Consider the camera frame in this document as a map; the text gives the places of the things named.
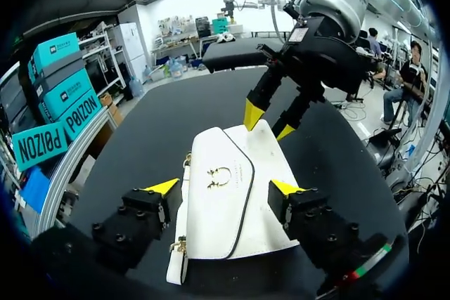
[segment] cardboard box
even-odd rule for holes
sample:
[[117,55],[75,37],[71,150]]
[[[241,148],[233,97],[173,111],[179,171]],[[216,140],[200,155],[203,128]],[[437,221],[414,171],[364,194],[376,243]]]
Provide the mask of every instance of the cardboard box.
[[69,107],[90,90],[93,90],[91,81],[83,68],[52,90],[43,92],[40,95],[39,109],[47,122],[57,121]]
[[34,83],[42,70],[50,64],[79,51],[75,33],[70,33],[39,44],[28,62],[28,74]]
[[67,151],[63,124],[38,126],[13,135],[13,151],[20,171]]
[[119,108],[117,108],[117,106],[113,103],[108,107],[108,110],[110,111],[111,115],[114,115],[119,110]]
[[68,77],[84,69],[82,52],[72,53],[42,69],[34,80],[33,86],[38,93],[51,91]]
[[122,115],[120,114],[119,110],[117,110],[114,114],[112,114],[112,118],[114,119],[116,125],[120,125],[122,123],[122,121],[124,120],[124,118],[122,117]]
[[103,94],[100,97],[100,102],[103,107],[109,107],[113,103],[113,97],[109,93]]
[[96,92],[90,89],[59,118],[67,137],[71,141],[76,139],[101,107]]

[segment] computer monitor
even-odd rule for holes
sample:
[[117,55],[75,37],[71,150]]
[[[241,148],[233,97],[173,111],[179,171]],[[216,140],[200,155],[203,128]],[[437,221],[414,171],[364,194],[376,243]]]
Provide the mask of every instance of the computer monitor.
[[106,87],[106,80],[103,71],[101,70],[100,64],[97,60],[93,60],[86,64],[85,66],[87,74],[91,80],[92,87],[98,93]]
[[367,39],[367,37],[368,37],[367,31],[363,31],[363,30],[359,31],[359,36],[361,38]]

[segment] person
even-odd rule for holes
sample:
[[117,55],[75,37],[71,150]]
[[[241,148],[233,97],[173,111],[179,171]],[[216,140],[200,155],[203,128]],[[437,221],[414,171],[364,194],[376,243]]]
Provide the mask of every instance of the person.
[[423,94],[425,93],[428,73],[420,63],[422,47],[417,41],[411,42],[411,53],[412,59],[403,65],[399,73],[399,82],[403,85],[403,88],[393,89],[386,92],[383,96],[384,116],[382,120],[386,124],[391,124],[394,119],[394,108],[392,107],[392,104],[400,102],[402,98],[404,98],[408,106],[408,126],[410,126],[419,108],[419,102],[414,98],[410,91],[421,98],[423,98]]
[[371,50],[377,58],[381,58],[381,47],[380,43],[377,41],[378,31],[371,27],[368,29],[369,37],[367,38],[369,44],[371,45]]

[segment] ceiling light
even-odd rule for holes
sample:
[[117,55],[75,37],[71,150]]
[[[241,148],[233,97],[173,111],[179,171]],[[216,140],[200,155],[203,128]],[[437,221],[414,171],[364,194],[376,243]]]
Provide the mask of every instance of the ceiling light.
[[411,34],[411,31],[408,30],[408,28],[406,28],[406,26],[403,25],[401,22],[397,21],[397,25],[400,26],[400,28],[401,28],[402,30],[404,30],[406,33]]

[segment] desk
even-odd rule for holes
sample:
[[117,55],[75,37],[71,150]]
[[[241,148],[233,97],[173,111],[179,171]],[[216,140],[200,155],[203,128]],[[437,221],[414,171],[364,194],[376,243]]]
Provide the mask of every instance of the desk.
[[152,53],[155,54],[155,57],[154,57],[154,59],[155,59],[155,65],[156,65],[156,60],[158,59],[158,56],[160,56],[160,55],[163,54],[164,52],[172,51],[172,50],[174,50],[174,49],[181,48],[181,47],[186,47],[186,46],[190,46],[190,47],[191,47],[192,52],[194,53],[195,58],[197,59],[197,58],[198,58],[197,51],[195,50],[194,45],[192,45],[192,40],[189,39],[189,40],[186,41],[186,42],[182,42],[182,43],[176,44],[176,45],[174,45],[174,46],[170,46],[170,47],[166,47],[166,48],[157,48],[157,49],[153,49],[153,50],[152,50]]
[[200,59],[202,58],[202,53],[203,53],[203,43],[206,42],[206,41],[213,41],[213,42],[216,42],[216,41],[217,41],[217,35],[218,35],[218,34],[210,35],[210,36],[208,36],[208,37],[200,38],[200,47],[199,47],[200,50],[198,51],[198,53],[199,53],[199,55],[200,55]]
[[[91,224],[103,221],[132,188],[148,187],[182,177],[182,162],[193,138],[213,126],[243,122],[245,97],[262,75],[260,69],[236,70],[159,86],[147,93],[111,136],[84,185],[70,222],[90,236]],[[298,95],[284,79],[265,119],[273,125]],[[329,103],[311,104],[298,131],[280,142],[297,182],[330,194],[330,205],[360,224],[367,239],[375,232],[390,240],[406,233],[392,193],[344,117]],[[323,272],[315,269],[301,248],[232,261],[190,261],[183,287],[166,282],[171,226],[147,250],[129,278],[160,292],[215,296],[259,296],[269,292],[315,292]],[[387,286],[408,263],[405,247],[384,274]]]

